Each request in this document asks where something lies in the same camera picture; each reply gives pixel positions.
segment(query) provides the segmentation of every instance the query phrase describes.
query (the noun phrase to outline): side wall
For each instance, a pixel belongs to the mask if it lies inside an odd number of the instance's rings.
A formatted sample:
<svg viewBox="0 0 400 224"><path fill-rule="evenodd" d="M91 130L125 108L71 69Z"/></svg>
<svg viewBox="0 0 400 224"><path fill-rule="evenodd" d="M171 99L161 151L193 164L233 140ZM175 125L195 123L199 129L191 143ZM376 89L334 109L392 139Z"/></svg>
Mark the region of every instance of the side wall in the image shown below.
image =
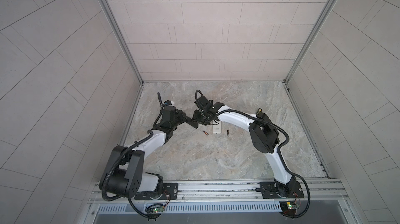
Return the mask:
<svg viewBox="0 0 400 224"><path fill-rule="evenodd" d="M73 223L139 86L97 0L0 0L0 222Z"/></svg>
<svg viewBox="0 0 400 224"><path fill-rule="evenodd" d="M281 80L327 0L108 0L146 81Z"/></svg>
<svg viewBox="0 0 400 224"><path fill-rule="evenodd" d="M400 223L400 0L338 0L288 86L364 223Z"/></svg>

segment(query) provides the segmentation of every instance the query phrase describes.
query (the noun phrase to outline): stone textured tabletop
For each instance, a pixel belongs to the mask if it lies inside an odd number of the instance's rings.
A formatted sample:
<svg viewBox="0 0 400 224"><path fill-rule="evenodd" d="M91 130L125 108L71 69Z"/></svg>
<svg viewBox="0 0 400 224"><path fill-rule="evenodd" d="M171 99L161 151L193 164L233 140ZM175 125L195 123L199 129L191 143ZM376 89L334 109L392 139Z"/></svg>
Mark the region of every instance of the stone textured tabletop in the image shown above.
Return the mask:
<svg viewBox="0 0 400 224"><path fill-rule="evenodd" d="M262 108L290 136L290 142L282 147L287 166L303 177L324 176L280 81L145 83L125 145L145 137L152 128L160 111L157 92L163 101L172 100L178 109L192 117L197 109L194 104L197 89L209 100L246 113L254 114ZM285 137L280 134L279 138L282 142ZM161 174L164 180L273 178L265 155L253 147L248 132L228 123L222 123L221 134L213 134L212 126L199 125L195 129L181 124L165 145L146 158L143 171Z"/></svg>

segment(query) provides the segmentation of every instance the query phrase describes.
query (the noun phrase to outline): metal corner post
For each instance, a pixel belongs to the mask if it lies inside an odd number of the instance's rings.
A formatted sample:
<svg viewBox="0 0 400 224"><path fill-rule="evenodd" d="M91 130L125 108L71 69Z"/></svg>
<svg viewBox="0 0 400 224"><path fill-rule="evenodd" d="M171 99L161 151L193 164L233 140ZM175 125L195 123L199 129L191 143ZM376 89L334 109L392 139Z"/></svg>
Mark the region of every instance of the metal corner post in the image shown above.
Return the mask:
<svg viewBox="0 0 400 224"><path fill-rule="evenodd" d="M292 79L294 72L296 71L297 67L300 65L301 61L303 60L304 56L306 55L309 47L313 43L315 37L317 36L318 32L320 31L325 20L327 19L329 13L332 11L336 1L337 0L327 0L324 8L322 9L322 12L320 13L320 16L318 17L313 28L311 29L311 31L307 37L307 40L305 41L296 60L293 63L292 68L290 69L289 73L287 74L287 76L284 80L286 84L288 84L288 82Z"/></svg>
<svg viewBox="0 0 400 224"><path fill-rule="evenodd" d="M115 17L113 15L113 12L111 11L110 5L108 4L107 0L98 0L100 3L100 6L103 9L104 14L106 15L106 18L108 19L108 22L111 25L111 28L113 32L115 33L115 37L117 38L118 43L120 44L122 51L124 52L125 56L127 57L127 60L129 61L133 71L135 72L137 79L143 84L143 79L140 76L139 70L137 69L135 62L133 61L133 57L128 49L128 46L126 45L126 42L124 41L124 37L121 33L120 28L118 27L117 21L115 20Z"/></svg>

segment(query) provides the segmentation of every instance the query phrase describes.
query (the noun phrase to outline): robotic arm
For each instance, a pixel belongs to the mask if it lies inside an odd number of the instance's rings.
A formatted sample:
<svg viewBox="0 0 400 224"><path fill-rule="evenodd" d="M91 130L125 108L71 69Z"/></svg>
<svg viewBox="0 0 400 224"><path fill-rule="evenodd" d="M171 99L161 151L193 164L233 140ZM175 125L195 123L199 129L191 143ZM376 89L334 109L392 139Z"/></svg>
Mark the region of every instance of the robotic arm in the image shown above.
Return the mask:
<svg viewBox="0 0 400 224"><path fill-rule="evenodd" d="M173 131L178 125L188 123L194 128L198 124L210 125L212 121L228 122L241 127L249 132L254 147L265 154L271 168L274 172L274 189L282 198L288 198L294 192L296 184L295 177L299 177L304 182L307 189L307 207L305 211L298 215L285 215L286 217L301 217L308 210L310 204L310 193L303 177L291 172L283 160L280 148L289 141L288 134L271 123L269 117L259 109L257 114L246 114L241 111L231 109L221 102L208 100L197 90L195 93L195 105L198 110L193 113L193 118L172 106L171 101L162 103L160 94L160 114L153 124L153 128L148 132L148 136L135 142L130 147L116 146L109 157L106 168L100 180L100 189L102 197L106 201L112 201L120 197L127 197L129 203L135 211L148 219L156 219L159 214L148 215L140 212L132 203L131 198L136 194L145 192L152 198L158 198L163 193L163 177L157 174L143 173L144 159L158 147L161 147L173 136ZM279 132L282 132L286 140L281 144L278 138ZM119 168L120 165L129 163L126 170ZM116 194L109 197L107 192Z"/></svg>

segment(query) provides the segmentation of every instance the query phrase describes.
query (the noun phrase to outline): black mounting plate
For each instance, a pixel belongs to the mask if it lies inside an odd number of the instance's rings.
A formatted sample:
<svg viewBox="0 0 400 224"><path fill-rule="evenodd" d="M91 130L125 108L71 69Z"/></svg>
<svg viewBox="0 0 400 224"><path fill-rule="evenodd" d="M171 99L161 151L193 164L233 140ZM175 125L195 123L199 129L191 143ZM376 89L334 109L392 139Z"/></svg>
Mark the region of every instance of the black mounting plate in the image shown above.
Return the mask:
<svg viewBox="0 0 400 224"><path fill-rule="evenodd" d="M303 189L300 186L299 182L296 182L294 184L294 190L292 192L293 197L290 198L296 198L296 196L294 195L294 193L297 194L297 198L304 198L304 193L303 193ZM278 195L275 189L275 182L271 181L271 182L260 182L260 188L265 189L266 191L261 191L262 193L262 198L263 199L285 199L282 198L280 195Z"/></svg>
<svg viewBox="0 0 400 224"><path fill-rule="evenodd" d="M170 200L176 200L178 196L178 184L177 183L163 183L162 189L167 191L170 196ZM167 200L167 196L163 193L158 199L152 199L145 192L136 194L135 200Z"/></svg>

